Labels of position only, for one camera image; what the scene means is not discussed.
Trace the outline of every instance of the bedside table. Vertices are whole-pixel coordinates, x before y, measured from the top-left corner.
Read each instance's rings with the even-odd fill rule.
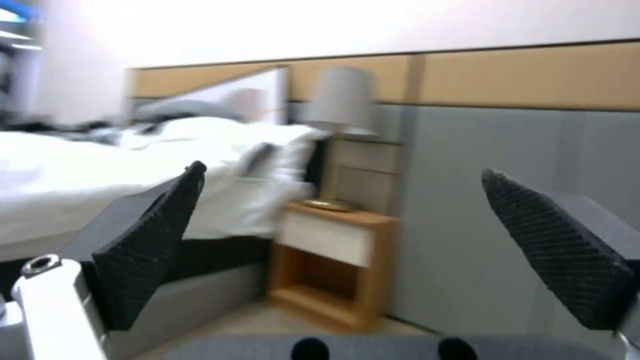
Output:
[[[271,256],[269,299],[335,332],[372,330],[384,311],[397,220],[284,206]]]

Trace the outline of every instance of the wooden wall panel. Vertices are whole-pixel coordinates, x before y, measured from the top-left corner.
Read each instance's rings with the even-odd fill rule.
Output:
[[[187,92],[207,84],[232,79],[275,65],[291,67],[290,98],[311,98],[318,74],[334,66],[367,70],[375,77],[375,96],[380,102],[402,103],[409,69],[408,55],[357,56],[317,60],[272,61],[242,64],[195,65],[132,69],[133,97],[165,97]]]
[[[640,43],[427,54],[420,102],[640,110]]]
[[[311,100],[314,84],[322,70],[334,66],[350,66],[367,70],[373,74],[376,79],[374,94],[377,101],[402,103],[409,70],[409,59],[408,55],[392,55],[289,62],[287,64],[291,66],[291,100]]]
[[[132,69],[133,97],[165,97],[266,69],[275,63],[245,63]]]

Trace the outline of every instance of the table lamp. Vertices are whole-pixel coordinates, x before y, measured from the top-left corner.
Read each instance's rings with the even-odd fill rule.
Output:
[[[306,200],[304,205],[331,211],[352,211],[349,204],[335,198],[338,164],[345,134],[375,135],[373,131],[372,76],[354,67],[332,67],[321,73],[303,120],[310,126],[333,134],[324,159],[320,199]]]

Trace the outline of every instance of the white wall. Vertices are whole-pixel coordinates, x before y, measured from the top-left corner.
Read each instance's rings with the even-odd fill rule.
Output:
[[[640,37],[637,0],[49,0],[35,108],[123,107],[127,67]]]

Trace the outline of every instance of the beige carpet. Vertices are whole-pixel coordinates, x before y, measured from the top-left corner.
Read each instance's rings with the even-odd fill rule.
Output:
[[[387,318],[382,320],[380,334],[420,335],[426,332],[395,322]],[[260,302],[235,311],[227,316],[199,327],[161,347],[155,348],[138,360],[162,359],[172,349],[191,340],[215,334],[327,334],[326,331],[305,322],[295,316],[284,313],[266,303]]]

